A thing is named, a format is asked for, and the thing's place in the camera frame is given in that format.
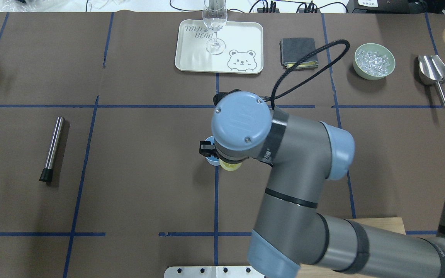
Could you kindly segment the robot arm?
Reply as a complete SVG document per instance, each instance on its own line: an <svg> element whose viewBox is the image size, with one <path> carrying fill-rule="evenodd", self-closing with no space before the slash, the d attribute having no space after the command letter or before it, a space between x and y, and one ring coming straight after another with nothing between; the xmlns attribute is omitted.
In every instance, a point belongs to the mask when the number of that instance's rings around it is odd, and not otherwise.
<svg viewBox="0 0 445 278"><path fill-rule="evenodd" d="M234 90L214 96L214 142L199 152L221 162L271 166L247 259L268 278L294 278L302 264L345 275L445 278L445 202L437 235L419 239L317 213L323 185L353 162L346 130L269 108L268 97Z"/></svg>

